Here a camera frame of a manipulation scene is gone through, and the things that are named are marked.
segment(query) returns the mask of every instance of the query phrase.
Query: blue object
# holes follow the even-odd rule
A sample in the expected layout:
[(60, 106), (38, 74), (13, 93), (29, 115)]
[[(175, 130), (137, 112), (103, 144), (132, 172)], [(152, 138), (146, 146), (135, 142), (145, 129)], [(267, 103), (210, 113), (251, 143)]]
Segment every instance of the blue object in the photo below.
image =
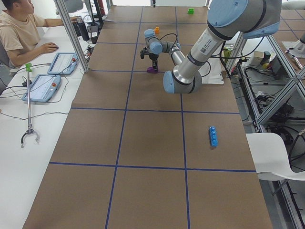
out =
[[(61, 83), (60, 75), (39, 74), (30, 85), (31, 102), (45, 103), (52, 98)], [(23, 101), (28, 100), (28, 93), (22, 97)]]
[(280, 28), (280, 22), (277, 22), (275, 24), (266, 26), (264, 28), (254, 30), (252, 32), (244, 33), (244, 38), (251, 39), (251, 38), (269, 36), (276, 33), (279, 28)]
[(77, 62), (73, 61), (73, 59), (78, 59), (75, 53), (58, 52), (55, 55), (51, 66), (49, 67), (48, 74), (70, 75), (74, 71), (77, 64)]
[(244, 12), (249, 0), (213, 0), (208, 21), (214, 27), (224, 27), (236, 21)]
[(152, 30), (152, 29), (145, 30), (145, 32), (144, 32), (145, 38), (153, 37), (154, 35), (155, 35), (155, 33), (154, 33), (154, 30)]
[(210, 132), (211, 146), (217, 147), (218, 146), (218, 139), (217, 139), (216, 127), (215, 126), (210, 126), (209, 132)]
[(153, 54), (160, 54), (162, 53), (162, 45), (160, 42), (152, 42), (151, 45), (149, 46), (149, 49), (153, 52)]
[(175, 93), (174, 79), (171, 71), (166, 71), (163, 76), (163, 87), (167, 93)]

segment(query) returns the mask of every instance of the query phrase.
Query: green block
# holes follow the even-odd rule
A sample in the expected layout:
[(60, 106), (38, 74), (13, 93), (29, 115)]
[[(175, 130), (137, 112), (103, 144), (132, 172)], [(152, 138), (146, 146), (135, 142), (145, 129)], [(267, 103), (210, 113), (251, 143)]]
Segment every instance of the green block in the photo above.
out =
[(189, 8), (187, 14), (194, 14), (194, 8)]

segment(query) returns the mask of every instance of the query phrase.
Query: person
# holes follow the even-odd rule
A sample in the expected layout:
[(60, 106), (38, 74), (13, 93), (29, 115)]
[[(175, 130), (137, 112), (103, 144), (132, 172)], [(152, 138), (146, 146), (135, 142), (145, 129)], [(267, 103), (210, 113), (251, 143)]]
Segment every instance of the person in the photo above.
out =
[(41, 54), (58, 49), (53, 42), (36, 47), (40, 41), (37, 27), (61, 26), (61, 19), (44, 19), (35, 15), (31, 0), (2, 2), (7, 10), (0, 14), (0, 38), (10, 59), (10, 67), (20, 67)]

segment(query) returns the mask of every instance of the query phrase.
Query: white desk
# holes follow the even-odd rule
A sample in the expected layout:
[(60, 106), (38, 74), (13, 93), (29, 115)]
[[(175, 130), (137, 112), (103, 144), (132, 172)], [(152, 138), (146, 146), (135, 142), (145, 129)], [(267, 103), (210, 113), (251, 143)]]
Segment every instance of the white desk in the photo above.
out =
[[(70, 39), (63, 26), (49, 28), (38, 46), (54, 42), (59, 46), (57, 52), (74, 52)], [(88, 43), (81, 38), (81, 47), (86, 49)], [(32, 65), (40, 63), (51, 63), (56, 52), (43, 54), (31, 61)], [(33, 67), (31, 80), (37, 74), (47, 73), (49, 65), (43, 67)], [(69, 76), (69, 84), (59, 103), (35, 104), (31, 103), (32, 116), (45, 112), (68, 113), (71, 102), (75, 97), (80, 85), (83, 72), (78, 64), (76, 70)], [(22, 77), (26, 77), (26, 72), (18, 73), (9, 86), (21, 85)], [(50, 101), (58, 101), (62, 95), (67, 80), (62, 77), (57, 93)], [(3, 92), (1, 97), (11, 96), (11, 90)], [(22, 121), (6, 117), (0, 114), (0, 228), (1, 229), (21, 229), (37, 190), (48, 166), (61, 129), (65, 123), (65, 114), (47, 114), (32, 119), (33, 129), (40, 135), (40, 143), (37, 144), (34, 135), (25, 137), (25, 147), (21, 149), (21, 137), (28, 129), (27, 127), (27, 103), (14, 96), (0, 99), (0, 109), (3, 113), (11, 116), (26, 118)]]

